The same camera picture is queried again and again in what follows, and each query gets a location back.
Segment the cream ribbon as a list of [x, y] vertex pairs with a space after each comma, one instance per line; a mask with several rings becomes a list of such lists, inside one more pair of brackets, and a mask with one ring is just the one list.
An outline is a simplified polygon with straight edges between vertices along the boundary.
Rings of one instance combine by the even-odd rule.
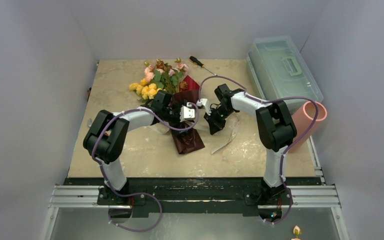
[[214, 155], [233, 141], [239, 131], [240, 124], [240, 119], [234, 114], [226, 120], [225, 128], [214, 135], [210, 135], [209, 127], [203, 119], [195, 125], [194, 129], [197, 130], [204, 146], [209, 148], [210, 154]]

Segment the flower bouquet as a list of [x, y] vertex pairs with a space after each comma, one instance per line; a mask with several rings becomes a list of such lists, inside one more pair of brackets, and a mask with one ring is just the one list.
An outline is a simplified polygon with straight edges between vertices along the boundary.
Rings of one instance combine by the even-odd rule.
[[[160, 91], [170, 94], [168, 108], [179, 113], [187, 103], [196, 103], [200, 86], [188, 76], [189, 67], [177, 58], [175, 65], [157, 59], [155, 65], [144, 62], [144, 78], [139, 83], [131, 83], [128, 89], [141, 97], [141, 102], [150, 106], [156, 101]], [[180, 155], [192, 153], [205, 148], [205, 145], [194, 128], [187, 131], [171, 130], [173, 142]]]

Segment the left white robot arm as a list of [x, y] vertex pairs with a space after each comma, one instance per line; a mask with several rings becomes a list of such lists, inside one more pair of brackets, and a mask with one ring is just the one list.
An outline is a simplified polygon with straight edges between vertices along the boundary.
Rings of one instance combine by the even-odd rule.
[[120, 156], [127, 134], [135, 129], [161, 123], [173, 131], [185, 133], [192, 126], [181, 128], [186, 120], [199, 117], [199, 107], [193, 102], [172, 102], [172, 95], [159, 91], [154, 99], [141, 106], [121, 111], [101, 110], [93, 120], [84, 137], [83, 147], [98, 164], [104, 178], [104, 185], [110, 189], [109, 197], [118, 205], [136, 196], [129, 190], [129, 181], [124, 174]]

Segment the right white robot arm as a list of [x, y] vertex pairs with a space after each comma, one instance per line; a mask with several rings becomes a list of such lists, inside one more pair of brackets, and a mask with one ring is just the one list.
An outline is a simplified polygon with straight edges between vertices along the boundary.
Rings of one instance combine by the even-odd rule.
[[214, 91], [219, 104], [212, 107], [206, 98], [197, 105], [205, 109], [211, 135], [224, 129], [232, 113], [244, 112], [256, 121], [259, 139], [266, 148], [265, 172], [259, 197], [268, 204], [274, 203], [285, 190], [284, 175], [288, 147], [297, 136], [297, 129], [284, 101], [271, 103], [246, 93], [243, 89], [231, 90], [226, 84]]

